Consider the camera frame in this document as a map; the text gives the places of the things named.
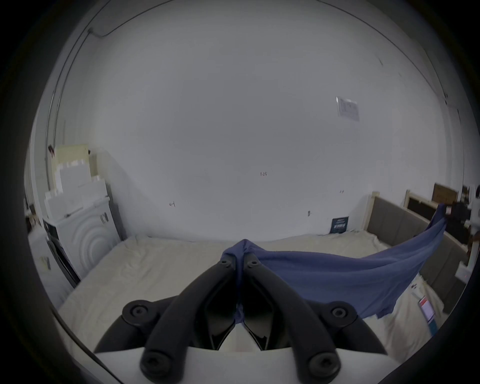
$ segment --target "wooden board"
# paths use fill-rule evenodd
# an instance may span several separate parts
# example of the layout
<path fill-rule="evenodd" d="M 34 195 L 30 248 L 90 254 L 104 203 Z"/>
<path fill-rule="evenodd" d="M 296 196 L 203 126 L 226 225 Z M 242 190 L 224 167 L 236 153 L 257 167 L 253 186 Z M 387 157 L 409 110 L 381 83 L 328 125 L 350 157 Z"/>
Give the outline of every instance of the wooden board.
<path fill-rule="evenodd" d="M 440 184 L 433 187 L 432 201 L 436 203 L 452 204 L 458 199 L 458 192 Z"/>

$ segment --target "gray upholstered headboard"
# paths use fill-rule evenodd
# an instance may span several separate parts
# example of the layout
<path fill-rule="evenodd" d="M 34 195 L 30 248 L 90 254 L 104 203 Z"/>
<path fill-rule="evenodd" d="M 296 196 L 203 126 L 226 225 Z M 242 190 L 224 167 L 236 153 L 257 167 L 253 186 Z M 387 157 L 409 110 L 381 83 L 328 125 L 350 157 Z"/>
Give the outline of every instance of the gray upholstered headboard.
<path fill-rule="evenodd" d="M 364 222 L 364 229 L 391 246 L 411 239 L 425 230 L 428 220 L 372 194 Z M 467 251 L 450 234 L 426 261 L 420 274 L 444 303 L 444 312 L 450 313 L 460 298 L 465 284 L 455 277 L 458 263 L 468 262 Z"/>

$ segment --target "white bedsheet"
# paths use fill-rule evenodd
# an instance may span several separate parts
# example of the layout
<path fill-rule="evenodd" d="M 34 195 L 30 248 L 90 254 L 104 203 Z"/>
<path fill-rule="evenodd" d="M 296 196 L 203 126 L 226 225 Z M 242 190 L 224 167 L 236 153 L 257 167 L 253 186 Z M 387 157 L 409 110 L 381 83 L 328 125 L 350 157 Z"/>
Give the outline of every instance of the white bedsheet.
<path fill-rule="evenodd" d="M 66 324 L 90 349 L 132 300 L 155 301 L 175 296 L 197 276 L 218 262 L 233 242 L 188 242 L 135 236 L 116 246 L 80 283 L 60 309 Z M 258 243 L 271 251 L 311 251 L 363 257 L 387 248 L 376 236 L 365 231 L 341 235 L 306 235 Z M 429 297 L 440 326 L 444 321 L 443 304 L 435 292 L 417 282 Z M 388 354 L 405 361 L 430 338 L 428 325 L 409 288 L 396 303 L 394 312 L 382 319 L 365 319 L 377 334 Z M 78 350 L 64 337 L 75 357 Z"/>

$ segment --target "blue cloth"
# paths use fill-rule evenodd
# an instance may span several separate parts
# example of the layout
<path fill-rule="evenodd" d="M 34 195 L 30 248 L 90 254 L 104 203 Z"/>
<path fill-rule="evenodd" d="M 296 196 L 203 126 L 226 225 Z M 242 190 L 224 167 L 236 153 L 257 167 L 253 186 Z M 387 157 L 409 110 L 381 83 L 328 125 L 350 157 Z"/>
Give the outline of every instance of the blue cloth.
<path fill-rule="evenodd" d="M 396 300 L 440 245 L 446 227 L 443 211 L 439 206 L 428 227 L 416 237 L 360 259 L 316 252 L 266 251 L 249 240 L 228 248 L 222 257 L 236 257 L 238 287 L 243 256 L 253 252 L 304 299 L 345 301 L 361 318 L 374 314 L 380 318 L 393 311 Z M 243 320 L 241 306 L 236 319 L 238 323 Z"/>

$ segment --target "black sign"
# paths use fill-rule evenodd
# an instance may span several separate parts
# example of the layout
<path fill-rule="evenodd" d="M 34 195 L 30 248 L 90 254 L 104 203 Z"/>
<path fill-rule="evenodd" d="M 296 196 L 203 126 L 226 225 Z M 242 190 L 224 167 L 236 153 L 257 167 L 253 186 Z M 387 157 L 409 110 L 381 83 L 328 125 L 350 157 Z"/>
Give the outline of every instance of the black sign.
<path fill-rule="evenodd" d="M 345 232 L 347 230 L 347 224 L 348 224 L 348 216 L 332 219 L 332 227 L 330 228 L 330 233 Z"/>

